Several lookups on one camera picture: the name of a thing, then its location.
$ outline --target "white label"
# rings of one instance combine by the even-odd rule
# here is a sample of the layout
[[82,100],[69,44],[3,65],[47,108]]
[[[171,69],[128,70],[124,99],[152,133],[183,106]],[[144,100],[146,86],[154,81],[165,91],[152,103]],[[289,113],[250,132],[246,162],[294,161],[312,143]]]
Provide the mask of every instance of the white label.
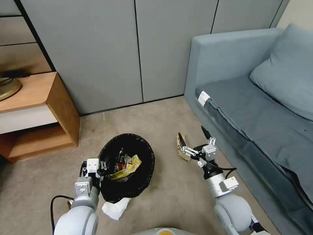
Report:
[[200,96],[199,96],[199,103],[202,105],[202,107],[204,107],[205,102],[210,98],[210,96],[205,93],[204,91],[201,92]]

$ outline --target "sofa armrest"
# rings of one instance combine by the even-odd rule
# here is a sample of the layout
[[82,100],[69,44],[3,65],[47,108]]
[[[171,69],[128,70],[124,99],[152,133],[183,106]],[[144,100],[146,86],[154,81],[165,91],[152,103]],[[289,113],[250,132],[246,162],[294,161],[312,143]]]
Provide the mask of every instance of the sofa armrest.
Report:
[[199,85],[252,72],[281,35],[278,28],[197,36],[192,39],[185,98]]

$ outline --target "beige carpet floor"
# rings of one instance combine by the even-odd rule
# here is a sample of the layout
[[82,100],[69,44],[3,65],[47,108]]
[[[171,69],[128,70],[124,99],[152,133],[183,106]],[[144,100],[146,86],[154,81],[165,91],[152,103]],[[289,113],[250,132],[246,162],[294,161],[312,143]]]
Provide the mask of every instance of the beige carpet floor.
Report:
[[[205,143],[201,124],[183,97],[98,113],[81,118],[78,148],[64,149],[6,164],[0,175],[0,234],[51,234],[50,201],[55,195],[74,196],[81,161],[97,157],[102,147],[121,133],[135,133],[151,145],[156,158],[150,186],[130,201],[119,221],[104,215],[98,205],[98,235],[125,235],[154,227],[175,227],[189,232],[225,234],[213,212],[203,171],[195,161],[177,154],[176,135],[186,134],[191,147]],[[221,152],[218,163],[230,166]],[[255,198],[240,182],[243,196],[261,224],[279,234]],[[56,199],[55,220],[67,212],[65,199]]]

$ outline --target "wooden nightstand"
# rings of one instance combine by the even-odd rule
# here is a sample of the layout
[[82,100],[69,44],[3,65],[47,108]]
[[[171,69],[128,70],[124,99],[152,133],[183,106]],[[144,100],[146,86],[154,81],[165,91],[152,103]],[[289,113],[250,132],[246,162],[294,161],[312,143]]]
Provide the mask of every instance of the wooden nightstand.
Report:
[[0,101],[0,154],[10,162],[77,147],[80,117],[57,72],[21,78]]

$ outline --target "black garbage bag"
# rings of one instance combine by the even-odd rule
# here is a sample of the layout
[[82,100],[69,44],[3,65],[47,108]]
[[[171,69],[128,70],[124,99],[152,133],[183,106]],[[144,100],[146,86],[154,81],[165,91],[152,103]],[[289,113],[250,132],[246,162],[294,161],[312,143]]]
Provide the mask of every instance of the black garbage bag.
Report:
[[154,170],[155,157],[148,142],[136,134],[121,134],[111,139],[99,154],[100,161],[108,162],[108,170],[101,170],[102,173],[114,173],[115,159],[122,148],[130,157],[137,155],[142,163],[126,182],[103,178],[100,190],[104,200],[111,203],[141,194],[148,187]]

